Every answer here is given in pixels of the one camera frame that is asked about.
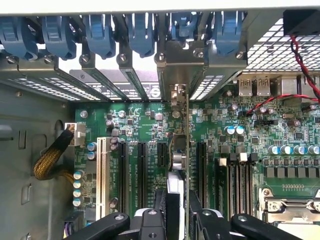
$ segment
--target blue plastic latch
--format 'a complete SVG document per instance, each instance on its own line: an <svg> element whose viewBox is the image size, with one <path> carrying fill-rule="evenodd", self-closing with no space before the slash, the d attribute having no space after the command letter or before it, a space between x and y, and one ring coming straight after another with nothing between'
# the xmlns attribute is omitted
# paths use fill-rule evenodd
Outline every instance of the blue plastic latch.
<svg viewBox="0 0 320 240"><path fill-rule="evenodd" d="M38 58L36 37L24 17L0 17L0 40L9 54L25 60Z"/></svg>
<svg viewBox="0 0 320 240"><path fill-rule="evenodd" d="M42 17L43 40L48 52L63 60L77 55L75 35L70 28L68 16Z"/></svg>
<svg viewBox="0 0 320 240"><path fill-rule="evenodd" d="M224 11L214 13L212 38L215 40L217 54L227 56L239 50L242 30L242 12Z"/></svg>
<svg viewBox="0 0 320 240"><path fill-rule="evenodd" d="M128 26L129 45L131 50L140 54L141 58L152 56L155 53L155 39L152 23L152 13L148 14L146 26L146 13L126 15Z"/></svg>
<svg viewBox="0 0 320 240"><path fill-rule="evenodd" d="M171 14L172 40L184 42L193 39L197 27L198 15L191 12L175 12Z"/></svg>
<svg viewBox="0 0 320 240"><path fill-rule="evenodd" d="M111 27L111 15L89 15L84 17L86 39L91 52L102 59L116 55L116 41Z"/></svg>

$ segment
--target metal mesh grille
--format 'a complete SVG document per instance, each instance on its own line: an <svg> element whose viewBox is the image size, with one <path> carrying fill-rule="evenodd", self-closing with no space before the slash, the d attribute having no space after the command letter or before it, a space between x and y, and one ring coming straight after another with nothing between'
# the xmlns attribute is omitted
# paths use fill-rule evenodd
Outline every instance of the metal mesh grille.
<svg viewBox="0 0 320 240"><path fill-rule="evenodd" d="M297 37L299 53L310 71L320 71L320 35ZM244 72L301 71L291 52L290 37L284 36L283 19L248 51L248 66Z"/></svg>
<svg viewBox="0 0 320 240"><path fill-rule="evenodd" d="M191 96L190 100L202 100L223 78L223 75L206 76Z"/></svg>
<svg viewBox="0 0 320 240"><path fill-rule="evenodd" d="M62 89L65 89L73 94L76 94L78 96L81 96L85 99L88 99L88 100L100 100L99 98L95 97L95 96L92 96L91 94L75 87L75 86L72 86L71 84L67 83L67 82L64 82L62 81L61 79L59 78L56 78L56 77L51 77L51 78L40 78L41 80L43 81L46 81L48 83L51 83L57 87L60 87Z"/></svg>
<svg viewBox="0 0 320 240"><path fill-rule="evenodd" d="M15 83L18 83L18 84L21 84L21 85L24 85L26 87L38 90L40 92L44 92L44 93L47 93L47 94L51 94L53 96L57 96L57 97L69 100L69 101L79 101L80 100L79 98L70 96L70 95L65 94L63 92L60 92L58 90L52 89L52 88L47 87L47 86L43 86L43 85L41 85L39 83L30 81L30 80L25 79L25 78L19 78L19 79L15 79L14 78L14 79L8 79L8 80L10 80L12 82L15 82Z"/></svg>

